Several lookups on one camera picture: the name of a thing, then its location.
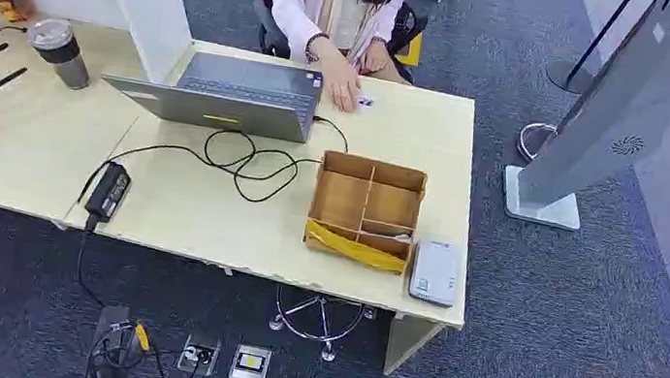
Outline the person's right hand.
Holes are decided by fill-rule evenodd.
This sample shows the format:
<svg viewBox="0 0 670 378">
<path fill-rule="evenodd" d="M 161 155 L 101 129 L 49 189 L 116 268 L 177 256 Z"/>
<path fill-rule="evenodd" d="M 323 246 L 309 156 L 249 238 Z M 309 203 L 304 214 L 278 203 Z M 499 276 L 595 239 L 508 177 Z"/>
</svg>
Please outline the person's right hand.
<svg viewBox="0 0 670 378">
<path fill-rule="evenodd" d="M 343 112 L 353 112 L 361 87 L 354 67 L 327 36 L 318 36 L 309 48 L 318 59 L 324 87 L 332 102 Z"/>
</svg>

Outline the person's left hand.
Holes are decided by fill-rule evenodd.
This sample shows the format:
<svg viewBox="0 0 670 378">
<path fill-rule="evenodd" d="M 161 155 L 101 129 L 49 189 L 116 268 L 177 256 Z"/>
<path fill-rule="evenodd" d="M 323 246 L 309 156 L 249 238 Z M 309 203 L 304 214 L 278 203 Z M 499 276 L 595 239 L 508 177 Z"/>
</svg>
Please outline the person's left hand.
<svg viewBox="0 0 670 378">
<path fill-rule="evenodd" d="M 386 43 L 382 39 L 374 38 L 367 45 L 360 58 L 362 75 L 371 75 L 385 71 L 393 64 Z"/>
</svg>

